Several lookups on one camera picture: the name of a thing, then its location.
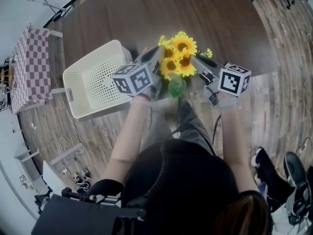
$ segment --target white wall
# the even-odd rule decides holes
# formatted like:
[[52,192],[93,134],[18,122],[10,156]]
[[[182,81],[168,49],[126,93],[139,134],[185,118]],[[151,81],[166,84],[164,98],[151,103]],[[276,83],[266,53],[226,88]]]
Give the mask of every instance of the white wall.
[[29,235],[36,220],[17,199],[0,172],[0,229],[7,235]]
[[[71,0],[47,0],[63,7]],[[29,23],[42,27],[52,16],[52,10],[27,0],[0,0],[0,64],[9,56]]]
[[11,113],[11,109],[0,112],[0,122],[2,128],[0,129],[0,162],[3,169],[9,178],[12,186],[20,196],[22,201],[28,206],[33,216],[38,217],[38,206],[34,203],[34,195],[37,195],[35,190],[30,188],[25,189],[20,181],[20,177],[24,175],[23,168],[19,162],[14,158],[25,152],[27,148],[24,144],[24,139],[20,131],[18,118]]

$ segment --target red and white tablecloth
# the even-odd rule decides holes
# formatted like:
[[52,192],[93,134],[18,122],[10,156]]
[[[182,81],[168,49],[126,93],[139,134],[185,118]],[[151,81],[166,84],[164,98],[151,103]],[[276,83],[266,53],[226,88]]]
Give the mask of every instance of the red and white tablecloth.
[[29,25],[14,48],[13,113],[52,99],[47,40],[50,33],[48,29],[33,29]]

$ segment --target plastic basket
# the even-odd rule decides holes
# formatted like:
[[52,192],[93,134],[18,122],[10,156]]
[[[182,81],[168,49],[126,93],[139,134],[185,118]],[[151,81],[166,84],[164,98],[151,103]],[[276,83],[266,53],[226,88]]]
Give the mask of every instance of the plastic basket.
[[68,67],[63,73],[67,99],[74,118],[129,102],[115,87],[111,75],[132,61],[130,52],[117,40],[99,47]]

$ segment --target hand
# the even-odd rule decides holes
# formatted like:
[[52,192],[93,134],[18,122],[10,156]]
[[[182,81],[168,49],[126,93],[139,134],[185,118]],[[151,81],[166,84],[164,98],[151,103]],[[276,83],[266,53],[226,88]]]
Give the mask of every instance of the hand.
[[230,99],[232,97],[235,97],[235,96],[233,96],[231,94],[228,94],[226,92],[219,92],[219,93],[217,93],[217,99],[218,99],[219,102],[223,102],[224,100],[228,100],[228,99]]

